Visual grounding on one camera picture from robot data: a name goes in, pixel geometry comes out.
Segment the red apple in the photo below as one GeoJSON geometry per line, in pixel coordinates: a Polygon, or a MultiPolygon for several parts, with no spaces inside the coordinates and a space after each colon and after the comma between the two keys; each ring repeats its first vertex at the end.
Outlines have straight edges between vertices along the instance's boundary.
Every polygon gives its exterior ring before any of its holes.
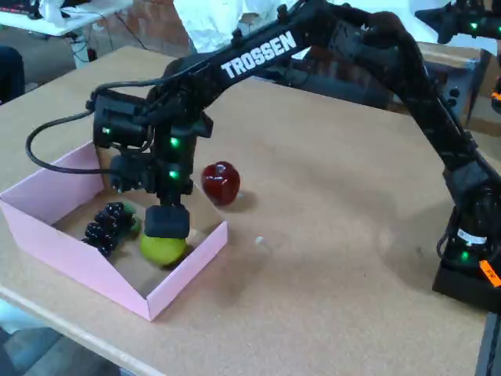
{"type": "Polygon", "coordinates": [[[240,174],[231,163],[210,164],[202,172],[202,188],[214,205],[229,205],[240,189],[240,174]]]}

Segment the orange label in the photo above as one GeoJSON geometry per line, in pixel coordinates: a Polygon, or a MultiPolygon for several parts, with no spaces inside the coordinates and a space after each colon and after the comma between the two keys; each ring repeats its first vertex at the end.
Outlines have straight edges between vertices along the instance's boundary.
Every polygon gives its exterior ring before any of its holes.
{"type": "Polygon", "coordinates": [[[487,260],[480,261],[480,268],[487,276],[488,280],[491,281],[492,286],[499,287],[501,286],[501,279],[498,277],[491,264],[488,263],[487,260]]]}

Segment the yellow-green ball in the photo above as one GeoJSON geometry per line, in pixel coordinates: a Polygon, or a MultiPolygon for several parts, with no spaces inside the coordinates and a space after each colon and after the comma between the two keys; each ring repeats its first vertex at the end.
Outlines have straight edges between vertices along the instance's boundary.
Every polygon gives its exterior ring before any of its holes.
{"type": "Polygon", "coordinates": [[[185,239],[164,239],[160,237],[141,237],[141,253],[145,259],[167,266],[178,261],[185,253],[185,239]]]}

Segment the white table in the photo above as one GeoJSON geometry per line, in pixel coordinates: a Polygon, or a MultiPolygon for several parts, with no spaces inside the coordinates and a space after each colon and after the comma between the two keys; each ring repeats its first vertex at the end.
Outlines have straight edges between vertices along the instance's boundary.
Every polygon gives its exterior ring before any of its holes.
{"type": "Polygon", "coordinates": [[[62,27],[44,19],[30,20],[25,15],[5,12],[0,12],[0,24],[54,37],[63,37],[74,32],[77,38],[72,38],[70,44],[74,53],[75,65],[79,68],[85,65],[85,61],[88,60],[87,45],[81,34],[81,29],[103,17],[127,9],[132,6],[133,2],[134,0],[92,0],[87,4],[65,8],[63,11],[67,10],[70,18],[65,18],[66,23],[62,27]]]}

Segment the green fruit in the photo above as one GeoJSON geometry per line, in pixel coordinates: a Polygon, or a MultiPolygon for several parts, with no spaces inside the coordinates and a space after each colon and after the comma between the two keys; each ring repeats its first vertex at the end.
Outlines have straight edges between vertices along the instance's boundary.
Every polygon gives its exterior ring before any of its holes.
{"type": "Polygon", "coordinates": [[[159,237],[141,237],[141,253],[145,259],[167,266],[178,261],[185,253],[185,239],[164,239],[159,237]]]}
{"type": "Polygon", "coordinates": [[[126,202],[124,202],[124,211],[128,214],[135,214],[134,207],[131,206],[130,204],[127,204],[126,202]]]}
{"type": "Polygon", "coordinates": [[[134,224],[128,231],[128,235],[131,238],[135,238],[139,235],[140,232],[141,232],[141,219],[139,219],[138,217],[134,217],[134,224]]]}

